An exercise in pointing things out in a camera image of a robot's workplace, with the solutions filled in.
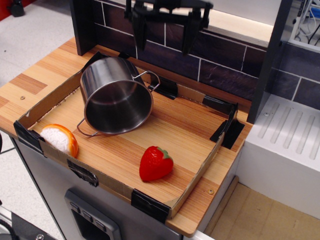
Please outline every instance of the tile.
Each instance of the tile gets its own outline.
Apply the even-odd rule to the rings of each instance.
[[[126,53],[136,58],[136,44],[133,36],[104,27],[95,25],[98,44],[112,50]]]
[[[167,24],[166,46],[181,50],[182,42],[183,27]],[[199,32],[190,54],[240,71],[245,49],[245,45]]]
[[[293,101],[320,110],[320,83],[301,79]]]
[[[100,1],[92,0],[92,11],[94,22],[100,25],[105,25],[104,13],[103,13],[103,3]]]
[[[216,32],[212,32],[206,28],[204,28],[203,30],[201,30],[201,32],[204,32],[204,33],[207,33],[207,34],[213,34],[217,37],[221,37],[223,39],[226,39],[226,40],[230,40],[230,41],[233,41],[233,42],[237,42],[239,44],[244,44],[246,46],[249,46],[249,47],[253,47],[255,49],[260,49],[260,50],[263,50],[263,51],[266,51],[267,48],[264,47],[264,46],[259,46],[259,45],[256,45],[256,44],[253,44],[253,43],[250,43],[250,42],[247,42],[247,41],[242,41],[242,40],[239,40],[239,39],[235,39],[233,37],[230,37],[230,36],[225,36],[225,35],[222,35],[222,34],[219,34],[219,33],[216,33]]]
[[[146,39],[165,45],[165,24],[163,22],[147,22]]]
[[[198,79],[199,59],[183,56],[180,51],[147,42],[144,51],[138,49],[138,59],[193,80]]]
[[[202,60],[199,82],[251,101],[258,79]]]
[[[320,53],[286,44],[280,70],[320,82]]]
[[[291,100],[294,96],[300,77],[278,71],[273,83],[272,94]]]
[[[117,7],[109,4],[103,4],[105,25],[107,27],[120,30],[133,35],[132,23],[124,18],[124,7]],[[162,22],[148,21],[146,38],[152,42],[165,44],[165,24]]]
[[[242,72],[258,78],[265,55],[265,51],[247,47],[245,50]]]
[[[165,45],[167,47],[182,50],[184,27],[172,23],[165,25]]]
[[[134,31],[131,22],[124,18],[124,7],[103,4],[104,20],[107,27],[120,30],[133,35]]]

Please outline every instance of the cardboard tray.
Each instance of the cardboard tray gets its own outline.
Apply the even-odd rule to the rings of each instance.
[[[209,167],[224,143],[225,132],[235,122],[237,109],[178,86],[179,94],[192,101],[181,97],[171,100],[153,92],[153,110],[142,126],[121,135],[86,137],[76,128],[84,116],[79,90],[81,76],[79,71],[70,77],[14,123],[20,142],[69,168],[92,186],[105,188],[165,223],[176,215]],[[224,114],[230,109],[232,113],[215,114],[210,108],[194,103],[199,99]],[[73,132],[79,143],[77,158],[55,149],[40,137],[41,129],[52,123]],[[94,131],[85,123],[81,128]],[[210,140],[212,135],[216,143]],[[162,179],[143,182],[139,178],[140,159],[152,145],[168,150],[174,169]]]

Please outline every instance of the wall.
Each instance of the wall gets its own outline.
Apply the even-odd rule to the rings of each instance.
[[[274,25],[281,0],[210,0],[220,12]]]
[[[272,94],[320,110],[320,53],[284,43]]]
[[[251,101],[266,49],[208,31],[198,34],[183,56],[183,27],[148,23],[145,50],[136,49],[125,6],[92,0],[98,44]]]

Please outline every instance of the strawberry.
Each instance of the strawberry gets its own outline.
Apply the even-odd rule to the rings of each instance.
[[[150,146],[145,150],[141,162],[139,174],[143,181],[151,181],[164,177],[172,171],[173,159],[166,150],[157,146]]]

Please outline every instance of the black tape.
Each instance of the black tape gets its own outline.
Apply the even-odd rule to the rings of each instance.
[[[99,185],[98,178],[89,170],[85,169],[82,166],[79,166],[69,159],[67,159],[68,167],[73,171],[79,178],[88,182],[91,186],[97,187]]]
[[[15,121],[13,127],[22,144],[44,155],[39,142],[39,140],[45,141],[43,137],[34,130],[26,129],[19,121]]]
[[[222,146],[231,149],[240,135],[244,124],[240,123],[237,119],[238,104],[232,104],[223,100],[205,96],[202,103],[210,108],[213,108],[223,114],[228,115],[228,120],[224,121],[219,128],[210,137],[210,140],[217,142],[220,135],[225,132]]]
[[[137,189],[132,191],[131,205],[163,224],[166,222],[171,209],[169,206],[155,200]]]
[[[152,90],[158,84],[158,80],[153,74],[150,74],[150,79],[151,79],[151,84],[148,88]],[[161,84],[154,91],[171,100],[176,99],[176,97],[178,96],[177,84],[174,81],[170,81],[161,76],[159,76],[159,79]]]

